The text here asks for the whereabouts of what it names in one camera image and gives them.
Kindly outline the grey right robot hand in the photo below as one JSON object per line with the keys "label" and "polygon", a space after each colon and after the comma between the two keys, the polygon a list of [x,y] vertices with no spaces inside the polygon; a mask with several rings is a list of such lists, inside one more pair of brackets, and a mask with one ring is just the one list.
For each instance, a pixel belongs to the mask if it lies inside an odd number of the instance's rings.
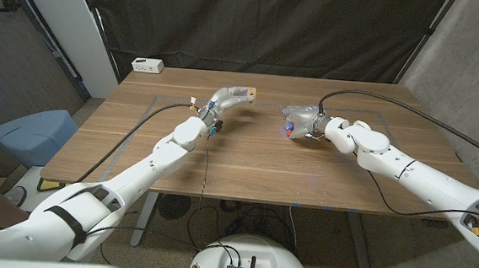
{"label": "grey right robot hand", "polygon": [[322,137],[330,116],[320,113],[316,105],[289,105],[283,109],[286,116],[286,133],[289,138]]}

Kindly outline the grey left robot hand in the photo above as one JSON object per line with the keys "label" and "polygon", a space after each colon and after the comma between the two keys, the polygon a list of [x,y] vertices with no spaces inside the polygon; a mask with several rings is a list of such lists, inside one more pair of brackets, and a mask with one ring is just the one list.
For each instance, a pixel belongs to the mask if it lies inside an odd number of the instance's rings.
{"label": "grey left robot hand", "polygon": [[236,105],[253,103],[256,99],[256,93],[256,88],[222,87],[202,107],[197,117],[206,124],[207,128],[210,128],[230,108]]}

